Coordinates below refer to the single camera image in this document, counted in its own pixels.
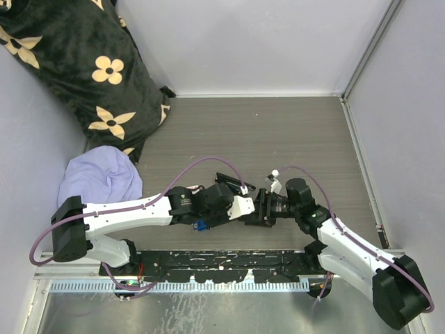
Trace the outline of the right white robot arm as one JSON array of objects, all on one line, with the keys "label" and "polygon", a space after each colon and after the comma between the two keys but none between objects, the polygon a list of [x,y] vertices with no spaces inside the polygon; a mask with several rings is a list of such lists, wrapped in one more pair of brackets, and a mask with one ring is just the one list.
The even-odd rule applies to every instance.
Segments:
[{"label": "right white robot arm", "polygon": [[260,189],[241,220],[247,225],[271,227],[279,218],[292,218],[302,232],[313,237],[303,259],[311,273],[337,274],[373,304],[379,317],[400,330],[433,302],[416,262],[395,257],[349,229],[328,208],[316,203],[306,181],[286,182],[286,195]]}]

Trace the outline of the black stapler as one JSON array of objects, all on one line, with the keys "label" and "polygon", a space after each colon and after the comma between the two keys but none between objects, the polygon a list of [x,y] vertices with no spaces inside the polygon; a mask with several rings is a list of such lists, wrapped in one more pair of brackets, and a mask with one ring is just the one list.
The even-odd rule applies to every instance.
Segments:
[{"label": "black stapler", "polygon": [[241,181],[235,177],[219,172],[216,173],[215,183],[226,184],[232,191],[237,193],[241,192],[241,187],[243,186]]}]

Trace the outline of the blue stapler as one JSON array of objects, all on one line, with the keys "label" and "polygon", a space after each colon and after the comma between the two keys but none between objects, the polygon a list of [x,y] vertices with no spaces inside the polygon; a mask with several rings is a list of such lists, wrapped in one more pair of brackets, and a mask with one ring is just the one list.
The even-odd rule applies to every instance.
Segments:
[{"label": "blue stapler", "polygon": [[201,232],[201,231],[208,230],[209,228],[208,228],[208,225],[207,225],[207,223],[205,221],[198,220],[198,221],[193,223],[193,229],[195,231]]}]

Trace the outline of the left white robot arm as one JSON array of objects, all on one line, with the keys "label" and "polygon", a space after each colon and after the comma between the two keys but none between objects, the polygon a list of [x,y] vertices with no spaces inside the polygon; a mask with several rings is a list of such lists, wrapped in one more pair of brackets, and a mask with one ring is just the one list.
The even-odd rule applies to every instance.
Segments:
[{"label": "left white robot arm", "polygon": [[111,233],[177,224],[210,229],[253,212],[248,190],[236,195],[224,183],[208,189],[175,186],[164,195],[107,204],[84,204],[80,196],[72,196],[51,218],[53,259],[64,263],[86,257],[130,276],[139,267],[136,247],[132,241],[111,238]]}]

